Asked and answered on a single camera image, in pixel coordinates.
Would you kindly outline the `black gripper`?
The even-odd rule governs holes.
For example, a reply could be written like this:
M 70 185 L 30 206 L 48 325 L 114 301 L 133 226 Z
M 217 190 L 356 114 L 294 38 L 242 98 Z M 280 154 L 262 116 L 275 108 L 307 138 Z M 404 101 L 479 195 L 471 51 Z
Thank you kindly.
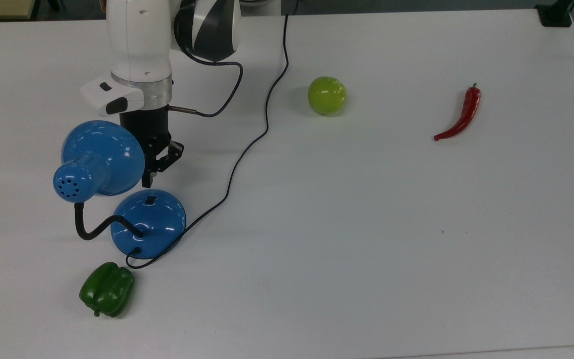
M 144 154 L 145 166 L 141 178 L 144 188 L 150 188 L 153 177 L 172 166 L 183 155 L 182 143 L 171 141 L 168 129 L 169 106 L 150 111 L 132 111 L 119 114 L 121 127 L 139 142 Z

